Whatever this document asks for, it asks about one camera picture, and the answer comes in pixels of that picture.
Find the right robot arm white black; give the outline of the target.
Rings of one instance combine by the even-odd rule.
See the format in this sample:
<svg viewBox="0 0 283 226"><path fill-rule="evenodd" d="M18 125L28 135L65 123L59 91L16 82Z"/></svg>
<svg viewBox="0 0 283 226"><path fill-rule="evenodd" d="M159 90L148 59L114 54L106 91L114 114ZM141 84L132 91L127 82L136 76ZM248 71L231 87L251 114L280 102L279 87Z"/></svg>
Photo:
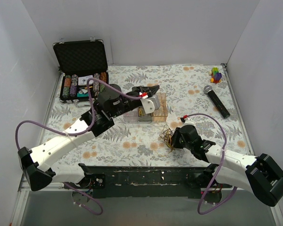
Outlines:
<svg viewBox="0 0 283 226"><path fill-rule="evenodd" d="M253 156L222 150L216 143L202 139L193 125L176 128L171 145L189 150L198 160L222 166L220 171L204 175L209 187L221 183L242 188L270 207L283 197L283 170L268 154Z"/></svg>

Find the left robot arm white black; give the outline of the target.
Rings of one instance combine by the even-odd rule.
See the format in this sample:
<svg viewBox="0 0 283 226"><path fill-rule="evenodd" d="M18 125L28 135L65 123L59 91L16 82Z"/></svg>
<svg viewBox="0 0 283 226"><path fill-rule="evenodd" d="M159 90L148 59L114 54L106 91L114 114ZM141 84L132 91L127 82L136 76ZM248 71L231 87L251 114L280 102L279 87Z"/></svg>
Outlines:
<svg viewBox="0 0 283 226"><path fill-rule="evenodd" d="M114 126L113 119L137 108L153 113L160 108L156 93L159 86L132 87L127 94L116 85L106 85L92 103L90 110L83 113L69 128L37 147L18 150L21 169L32 191L39 191L50 183L70 182L80 188L92 186L95 176L87 166L54 166L64 155L79 145L92 140Z"/></svg>

